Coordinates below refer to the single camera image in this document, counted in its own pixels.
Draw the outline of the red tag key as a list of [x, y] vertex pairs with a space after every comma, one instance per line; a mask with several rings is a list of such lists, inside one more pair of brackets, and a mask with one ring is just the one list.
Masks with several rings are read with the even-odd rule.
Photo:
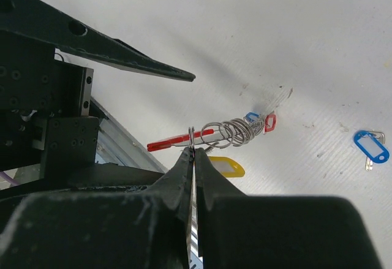
[[264, 133], [271, 132], [275, 129], [277, 117], [275, 113], [270, 113], [265, 118]]

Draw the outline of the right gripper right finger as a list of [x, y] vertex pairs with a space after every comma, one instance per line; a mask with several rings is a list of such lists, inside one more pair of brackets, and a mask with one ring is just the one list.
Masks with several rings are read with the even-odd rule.
[[246, 195], [195, 152], [205, 268], [380, 268], [362, 218], [334, 196]]

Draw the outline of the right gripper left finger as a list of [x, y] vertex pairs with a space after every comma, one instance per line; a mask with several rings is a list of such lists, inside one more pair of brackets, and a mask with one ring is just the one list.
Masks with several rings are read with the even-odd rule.
[[2, 268], [188, 268], [194, 152], [145, 190], [21, 197], [1, 232]]

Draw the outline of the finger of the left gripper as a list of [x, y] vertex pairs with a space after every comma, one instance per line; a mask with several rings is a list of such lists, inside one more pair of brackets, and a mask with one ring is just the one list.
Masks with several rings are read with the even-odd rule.
[[156, 61], [41, 0], [1, 0], [1, 31], [119, 70], [192, 82], [195, 75]]

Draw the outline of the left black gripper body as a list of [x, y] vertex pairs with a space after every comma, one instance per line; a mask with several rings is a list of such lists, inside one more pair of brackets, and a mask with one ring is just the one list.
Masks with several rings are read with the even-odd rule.
[[94, 163], [93, 73], [55, 59], [53, 45], [1, 33], [1, 171], [40, 164], [56, 180]]

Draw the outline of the red grey keyring holder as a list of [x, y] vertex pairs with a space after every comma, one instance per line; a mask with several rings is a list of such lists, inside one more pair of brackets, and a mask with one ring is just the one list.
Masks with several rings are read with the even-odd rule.
[[243, 118], [233, 118], [223, 122], [210, 122], [200, 131], [191, 130], [188, 134], [181, 134], [165, 138], [158, 142], [147, 144], [149, 152], [160, 151], [173, 146], [206, 145], [210, 148], [224, 149], [229, 146], [240, 147], [248, 144], [256, 136], [264, 133], [266, 116], [254, 122], [247, 122]]

